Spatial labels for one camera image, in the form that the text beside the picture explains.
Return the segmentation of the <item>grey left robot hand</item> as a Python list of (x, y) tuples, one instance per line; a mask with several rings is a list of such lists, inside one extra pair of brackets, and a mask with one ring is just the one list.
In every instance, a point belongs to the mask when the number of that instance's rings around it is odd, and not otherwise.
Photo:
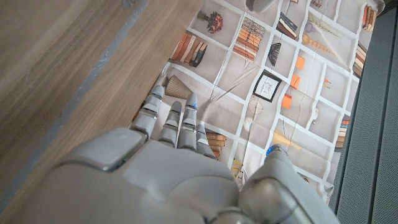
[(275, 0), (246, 0), (246, 7), (250, 11), (262, 13), (267, 10)]

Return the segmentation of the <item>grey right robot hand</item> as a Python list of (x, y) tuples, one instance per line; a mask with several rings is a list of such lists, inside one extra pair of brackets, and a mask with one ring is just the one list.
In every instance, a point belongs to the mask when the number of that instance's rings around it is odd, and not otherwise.
[(197, 96), (176, 101), (151, 138), (165, 90), (157, 85), (130, 128), (62, 157), (11, 223), (337, 223), (278, 144), (242, 187), (196, 122)]

